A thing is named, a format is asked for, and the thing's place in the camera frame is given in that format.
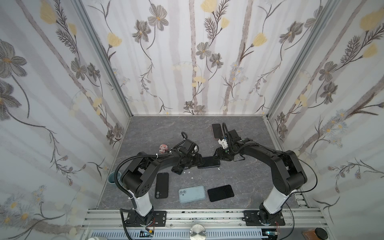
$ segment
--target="small red wire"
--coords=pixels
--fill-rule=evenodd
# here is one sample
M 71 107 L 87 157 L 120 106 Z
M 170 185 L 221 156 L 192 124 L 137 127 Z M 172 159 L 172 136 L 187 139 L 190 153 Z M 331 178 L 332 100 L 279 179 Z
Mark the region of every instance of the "small red wire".
M 276 230 L 275 231 L 277 231 L 277 233 L 279 234 L 280 233 L 280 225 L 279 225 L 279 223 L 277 223 L 277 221 L 275 221 L 275 223 L 276 223 Z

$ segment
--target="light blue smartphone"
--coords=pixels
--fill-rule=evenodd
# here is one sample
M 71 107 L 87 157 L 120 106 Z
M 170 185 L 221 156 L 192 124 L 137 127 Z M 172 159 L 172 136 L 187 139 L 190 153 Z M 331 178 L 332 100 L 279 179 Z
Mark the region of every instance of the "light blue smartphone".
M 205 198 L 204 186 L 188 187 L 179 190 L 179 200 L 181 203 L 192 202 Z

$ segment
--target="small figurine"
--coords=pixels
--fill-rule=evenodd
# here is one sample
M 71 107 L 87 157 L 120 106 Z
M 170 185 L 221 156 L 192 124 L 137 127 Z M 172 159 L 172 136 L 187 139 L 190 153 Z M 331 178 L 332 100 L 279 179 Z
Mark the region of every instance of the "small figurine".
M 168 146 L 165 144 L 161 144 L 159 152 L 160 153 L 166 153 L 167 151 L 168 151 Z

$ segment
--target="round black cap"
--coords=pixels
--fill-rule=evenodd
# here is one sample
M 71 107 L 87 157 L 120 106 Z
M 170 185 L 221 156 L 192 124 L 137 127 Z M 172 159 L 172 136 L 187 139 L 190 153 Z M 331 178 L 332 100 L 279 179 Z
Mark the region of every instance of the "round black cap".
M 316 228 L 314 233 L 317 235 L 318 238 L 320 238 L 321 240 L 326 240 L 328 239 L 328 233 L 322 229 L 322 228 Z

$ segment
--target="black smartphone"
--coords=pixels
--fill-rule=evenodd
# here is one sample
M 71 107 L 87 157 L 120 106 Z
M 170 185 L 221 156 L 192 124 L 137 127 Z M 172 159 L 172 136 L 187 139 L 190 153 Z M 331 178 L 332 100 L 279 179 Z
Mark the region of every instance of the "black smartphone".
M 220 139 L 223 137 L 223 130 L 220 123 L 212 124 L 212 131 L 214 133 L 214 139 Z
M 231 185 L 208 189 L 208 197 L 211 202 L 216 202 L 234 196 L 235 194 L 232 191 Z
M 155 198 L 167 198 L 169 188 L 169 173 L 158 173 L 156 177 Z
M 220 160 L 217 157 L 203 157 L 203 163 L 197 165 L 197 168 L 210 168 L 220 166 Z

